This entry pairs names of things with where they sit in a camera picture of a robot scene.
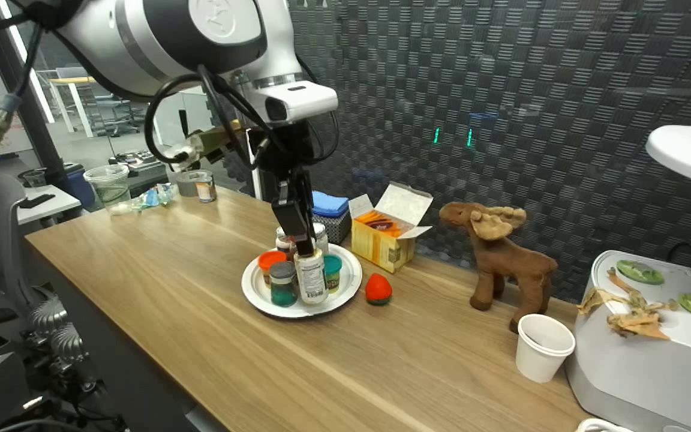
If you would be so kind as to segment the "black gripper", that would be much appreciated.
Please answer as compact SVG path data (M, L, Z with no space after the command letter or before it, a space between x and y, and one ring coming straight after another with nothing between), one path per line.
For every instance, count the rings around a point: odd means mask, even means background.
M314 159L310 128L304 122L283 124L271 132L249 134L254 168L266 178L266 192L278 225L293 240L313 238L313 188L308 166Z

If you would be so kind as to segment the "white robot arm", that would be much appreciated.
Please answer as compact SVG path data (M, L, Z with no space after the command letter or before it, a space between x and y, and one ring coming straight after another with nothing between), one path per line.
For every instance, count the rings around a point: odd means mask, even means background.
M281 180L278 225L310 240L314 162L308 120L338 94L304 77L287 0L14 0L0 32L28 21L55 33L107 92L155 105L199 82L229 98L263 137L254 162Z

